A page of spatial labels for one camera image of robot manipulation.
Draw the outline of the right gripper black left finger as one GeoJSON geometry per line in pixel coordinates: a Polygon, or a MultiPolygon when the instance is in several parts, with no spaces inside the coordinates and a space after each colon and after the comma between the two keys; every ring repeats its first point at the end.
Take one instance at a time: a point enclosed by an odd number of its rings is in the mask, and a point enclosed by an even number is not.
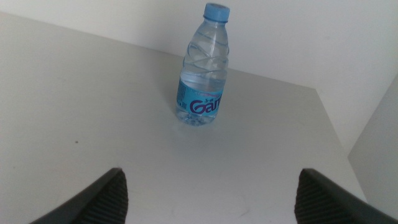
{"type": "Polygon", "coordinates": [[[33,222],[125,224],[128,204],[125,173],[120,168],[112,168],[70,200],[33,222]]]}

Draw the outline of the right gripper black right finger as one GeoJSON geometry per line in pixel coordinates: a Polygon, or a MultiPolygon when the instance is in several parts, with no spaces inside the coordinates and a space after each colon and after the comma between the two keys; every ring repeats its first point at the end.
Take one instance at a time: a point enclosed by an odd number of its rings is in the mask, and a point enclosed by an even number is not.
{"type": "Polygon", "coordinates": [[[315,169],[302,169],[294,213],[299,224],[397,224],[315,169]]]}

